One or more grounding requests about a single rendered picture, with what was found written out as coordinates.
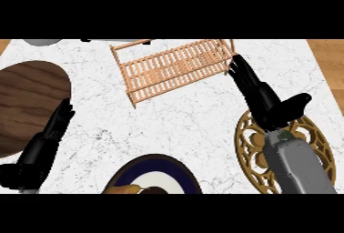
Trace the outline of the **grey round object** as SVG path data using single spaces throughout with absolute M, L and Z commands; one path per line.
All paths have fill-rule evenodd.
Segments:
M 57 44 L 62 39 L 24 39 L 26 43 L 31 46 L 51 46 Z

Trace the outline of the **gold ornate round placemat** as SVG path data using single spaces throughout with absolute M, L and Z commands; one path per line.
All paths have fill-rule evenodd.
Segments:
M 331 183 L 337 181 L 337 165 L 327 138 L 312 120 L 303 116 L 285 129 L 310 144 Z M 250 111 L 244 113 L 235 129 L 235 153 L 247 179 L 263 194 L 282 192 L 275 173 L 269 168 L 263 154 L 263 130 L 253 119 Z

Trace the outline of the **dark brown wooden cutting board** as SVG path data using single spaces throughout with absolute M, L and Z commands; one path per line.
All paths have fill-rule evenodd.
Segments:
M 68 73 L 55 63 L 26 61 L 0 70 L 0 158 L 24 150 L 70 97 Z

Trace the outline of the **wooden slatted tiered shelf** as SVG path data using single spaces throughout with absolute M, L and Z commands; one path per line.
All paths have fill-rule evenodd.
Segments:
M 232 56 L 237 54 L 234 40 L 226 42 L 225 39 L 203 39 L 122 62 L 117 51 L 148 42 L 151 39 L 141 39 L 122 46 L 111 46 L 133 106 L 207 77 L 228 73 Z

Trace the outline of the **brown pear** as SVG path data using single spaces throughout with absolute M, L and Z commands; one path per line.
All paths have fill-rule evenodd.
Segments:
M 105 194 L 138 194 L 142 191 L 142 187 L 136 184 L 120 186 L 120 187 L 108 187 L 104 190 Z

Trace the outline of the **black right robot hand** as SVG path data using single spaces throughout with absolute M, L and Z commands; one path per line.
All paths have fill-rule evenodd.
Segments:
M 305 115 L 309 93 L 302 93 L 287 100 L 281 100 L 274 88 L 263 82 L 244 59 L 237 54 L 229 65 L 229 74 L 246 97 L 247 106 L 259 127 L 265 131 L 275 131 Z

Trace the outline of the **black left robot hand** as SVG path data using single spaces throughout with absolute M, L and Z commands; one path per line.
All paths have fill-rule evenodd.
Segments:
M 9 189 L 40 189 L 52 171 L 62 137 L 76 115 L 70 99 L 64 99 L 42 132 L 30 140 L 18 162 L 0 165 L 0 186 Z

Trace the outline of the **blue and white plate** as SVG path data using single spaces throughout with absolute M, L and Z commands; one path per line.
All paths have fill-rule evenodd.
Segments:
M 201 194 L 203 192 L 186 165 L 163 154 L 148 154 L 130 160 L 116 172 L 105 189 L 132 184 L 142 187 L 138 194 Z

